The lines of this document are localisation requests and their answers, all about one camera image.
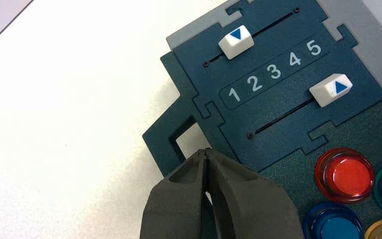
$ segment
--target rectangular cutout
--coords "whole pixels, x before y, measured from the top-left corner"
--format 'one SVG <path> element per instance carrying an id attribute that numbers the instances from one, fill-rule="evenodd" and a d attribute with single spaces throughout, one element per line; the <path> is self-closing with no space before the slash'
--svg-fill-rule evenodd
<path id="1" fill-rule="evenodd" d="M 193 124 L 176 141 L 185 159 L 189 158 L 199 149 L 211 147 L 197 123 Z"/>

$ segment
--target number 5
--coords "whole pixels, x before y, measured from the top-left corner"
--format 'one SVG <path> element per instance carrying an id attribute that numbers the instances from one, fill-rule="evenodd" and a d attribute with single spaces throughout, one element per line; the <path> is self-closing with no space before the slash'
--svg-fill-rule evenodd
<path id="1" fill-rule="evenodd" d="M 308 49 L 311 51 L 311 54 L 313 56 L 316 56 L 321 53 L 321 47 L 319 45 L 312 45 L 315 41 L 312 40 L 309 43 L 307 43 Z"/>

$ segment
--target blue triangle arrow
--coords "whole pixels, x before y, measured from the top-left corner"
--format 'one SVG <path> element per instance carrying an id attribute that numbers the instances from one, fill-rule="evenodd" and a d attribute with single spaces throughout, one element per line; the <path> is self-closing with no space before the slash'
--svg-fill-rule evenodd
<path id="1" fill-rule="evenodd" d="M 231 33 L 231 35 L 241 40 L 241 29 L 240 28 L 236 29 L 235 31 Z"/>
<path id="2" fill-rule="evenodd" d="M 347 86 L 336 81 L 336 93 L 337 94 L 344 91 L 346 88 L 347 88 Z"/>

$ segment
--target number 1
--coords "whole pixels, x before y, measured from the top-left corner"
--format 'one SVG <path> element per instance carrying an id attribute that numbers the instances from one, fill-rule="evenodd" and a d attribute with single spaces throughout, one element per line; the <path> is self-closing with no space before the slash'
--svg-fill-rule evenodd
<path id="1" fill-rule="evenodd" d="M 241 98 L 239 98 L 238 94 L 236 93 L 236 91 L 233 88 L 231 88 L 231 91 L 229 92 L 229 96 L 232 96 L 232 95 L 235 97 L 236 101 L 238 101 L 238 102 L 241 101 Z"/>

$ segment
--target number 4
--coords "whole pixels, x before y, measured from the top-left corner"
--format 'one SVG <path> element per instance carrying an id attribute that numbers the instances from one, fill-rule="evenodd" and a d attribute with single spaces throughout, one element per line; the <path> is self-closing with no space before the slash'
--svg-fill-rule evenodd
<path id="1" fill-rule="evenodd" d="M 301 59 L 299 59 L 299 58 L 295 55 L 295 53 L 291 52 L 291 53 L 290 53 L 289 64 L 290 64 L 291 66 L 296 65 L 296 64 L 301 65 Z"/>

